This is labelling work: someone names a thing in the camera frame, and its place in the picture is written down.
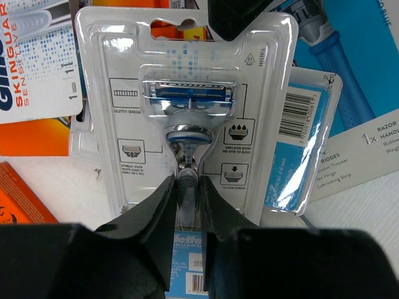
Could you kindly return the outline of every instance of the razor package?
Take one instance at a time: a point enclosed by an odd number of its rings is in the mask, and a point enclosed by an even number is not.
[[[197,227],[201,177],[259,223],[297,24],[256,19],[232,42],[151,36],[162,19],[208,25],[203,11],[85,7],[77,32],[110,205],[119,215],[176,180],[178,226]]]

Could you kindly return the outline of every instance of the table surface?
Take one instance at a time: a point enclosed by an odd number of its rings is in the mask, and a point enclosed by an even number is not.
[[[67,157],[1,157],[9,161],[60,222],[90,229],[112,219],[100,167]],[[362,229],[382,246],[399,277],[399,171],[310,204],[316,227]],[[264,213],[262,225],[303,227],[294,217]]]

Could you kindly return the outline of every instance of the hang hole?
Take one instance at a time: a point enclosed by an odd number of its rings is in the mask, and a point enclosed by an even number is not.
[[[151,23],[151,35],[156,40],[207,40],[208,30],[192,19],[185,19],[180,25],[155,20]]]

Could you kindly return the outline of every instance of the warning triangle symbol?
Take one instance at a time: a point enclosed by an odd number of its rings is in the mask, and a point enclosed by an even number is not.
[[[255,63],[255,58],[254,58],[254,56],[252,55],[252,53],[250,53],[250,54],[248,55],[248,57],[247,57],[247,59],[245,60],[245,62],[246,62],[247,64],[254,64],[254,63]]]

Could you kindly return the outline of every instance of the square icon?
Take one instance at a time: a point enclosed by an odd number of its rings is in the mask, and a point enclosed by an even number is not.
[[[248,164],[223,163],[220,185],[245,186],[247,183]]]
[[[139,108],[137,79],[110,78],[112,104],[119,108]]]
[[[252,145],[255,120],[236,118],[224,129],[224,144]]]
[[[143,140],[118,139],[118,148],[121,162],[145,164]]]

